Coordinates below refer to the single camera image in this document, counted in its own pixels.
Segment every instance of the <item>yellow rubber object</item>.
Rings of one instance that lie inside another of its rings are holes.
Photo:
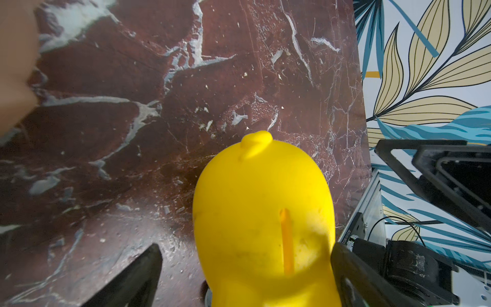
[[[339,307],[332,198],[317,164],[266,131],[214,157],[193,200],[213,307]]]

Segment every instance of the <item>wallpaper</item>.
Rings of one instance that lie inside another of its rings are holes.
[[[491,0],[354,0],[370,147],[380,139],[491,143]],[[418,198],[374,153],[389,239],[491,271],[491,236]],[[414,151],[396,157],[416,176]]]

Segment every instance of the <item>marble table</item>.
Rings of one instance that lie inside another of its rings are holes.
[[[0,148],[5,305],[80,305],[156,242],[154,305],[201,306],[194,186],[259,130],[316,161],[339,235],[371,170],[352,1],[53,0],[36,16],[39,107]]]

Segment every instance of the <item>beige leaf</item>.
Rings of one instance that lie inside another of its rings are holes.
[[[383,207],[383,213],[388,217],[390,217],[390,216],[399,217],[399,218],[403,219],[404,221],[407,221],[410,223],[419,222],[419,220],[417,218],[415,218],[414,216],[412,216],[410,214],[403,214],[403,213],[396,212],[396,211],[390,209],[389,207],[387,207],[385,205],[382,207]]]
[[[380,86],[377,102],[375,103],[374,115],[387,109],[401,92],[404,71],[401,58],[397,52],[397,29],[396,25],[385,45],[383,56],[382,85]]]
[[[379,119],[400,126],[449,123],[473,108],[475,106],[456,98],[431,96],[404,103]]]
[[[367,128],[367,133],[368,133],[369,147],[377,146],[379,140],[385,138],[382,134],[382,131],[379,128]]]
[[[450,32],[449,13],[448,0],[433,0],[418,23],[418,29],[440,54]],[[418,87],[437,59],[438,56],[431,55],[416,33],[413,34],[409,47],[409,84],[406,95]]]
[[[414,225],[414,228],[420,232],[421,228],[419,226]],[[418,234],[414,229],[412,229],[411,226],[408,226],[406,228],[402,228],[401,230],[396,231],[392,235],[392,240],[393,241],[416,241],[418,239]]]
[[[484,26],[482,26],[476,33],[472,34],[472,36],[459,48],[457,54],[464,52],[469,49],[472,45],[474,45],[478,40],[488,35],[491,32],[491,19],[489,19]]]
[[[466,33],[476,30],[482,18],[488,12],[491,0],[464,0],[462,1],[462,18]]]
[[[470,86],[491,80],[491,45],[445,66],[423,89]]]

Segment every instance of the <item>dark object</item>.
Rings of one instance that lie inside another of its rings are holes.
[[[344,235],[341,243],[346,245],[352,235],[356,235],[361,239],[365,239],[366,230],[364,224],[365,221],[363,220],[363,213],[358,212],[353,218],[353,221],[350,224],[350,228],[348,228],[348,231],[346,231],[346,234]]]
[[[334,244],[331,264],[343,307],[360,305],[360,298],[356,292],[369,306],[421,307],[421,303],[399,293],[394,286],[341,243]]]
[[[464,140],[380,140],[375,152],[422,199],[460,220],[491,232],[491,147]],[[392,149],[417,149],[416,178]]]
[[[356,239],[353,244],[353,253],[374,269],[377,274],[383,274],[385,260],[385,247],[368,242],[362,239]]]
[[[403,218],[396,217],[396,216],[383,217],[380,220],[376,221],[375,224],[373,225],[372,229],[370,230],[370,233],[368,234],[367,241],[370,240],[370,236],[372,235],[372,231],[375,228],[375,226],[377,226],[377,224],[379,222],[381,222],[381,221],[383,221],[385,219],[398,219],[398,220],[401,220],[401,221],[405,222],[407,225],[411,226],[411,228],[414,230],[414,232],[416,232],[416,234],[418,235],[419,240],[421,240],[421,244],[423,244],[423,246],[426,247],[426,244],[423,241],[423,238],[421,238],[421,235],[419,234],[419,231],[417,231],[416,228],[414,227],[414,224],[413,223],[409,223],[408,221],[404,220]]]
[[[452,261],[410,241],[389,241],[383,277],[401,293],[425,306],[458,304],[452,293]]]
[[[353,245],[353,254],[357,257],[353,262],[361,261],[364,266],[368,266],[377,276],[370,276],[372,280],[363,280],[366,276],[360,275],[357,279],[350,279],[363,296],[369,306],[392,306],[380,305],[373,300],[372,296],[377,296],[376,292],[363,293],[359,287],[366,287],[367,283],[373,283],[374,279],[380,278],[388,282],[390,288],[383,283],[379,290],[393,291],[400,297],[409,298],[415,306],[437,306],[458,304],[459,297],[452,293],[452,271],[458,272],[459,269],[452,261],[424,246],[410,241],[389,241],[387,247],[356,239]],[[331,256],[331,262],[336,278],[336,282],[341,278],[338,274],[346,274],[347,267],[337,267],[335,260]]]
[[[154,243],[82,307],[150,307],[161,269],[162,254]]]

